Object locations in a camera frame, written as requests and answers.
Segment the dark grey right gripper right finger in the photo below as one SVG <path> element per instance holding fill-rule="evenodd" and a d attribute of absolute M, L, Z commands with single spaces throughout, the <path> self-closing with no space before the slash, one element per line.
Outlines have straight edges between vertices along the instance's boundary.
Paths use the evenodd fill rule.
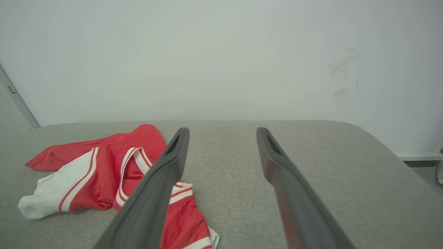
<path fill-rule="evenodd" d="M 328 211 L 272 133 L 256 131 L 265 178 L 275 189 L 290 249 L 353 249 L 353 243 Z"/>

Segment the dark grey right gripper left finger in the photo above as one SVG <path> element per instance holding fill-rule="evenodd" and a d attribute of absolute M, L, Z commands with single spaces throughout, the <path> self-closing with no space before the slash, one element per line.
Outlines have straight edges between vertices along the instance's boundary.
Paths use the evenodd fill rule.
<path fill-rule="evenodd" d="M 173 186 L 182 178 L 190 139 L 180 128 L 143 177 L 95 249 L 158 249 Z"/>

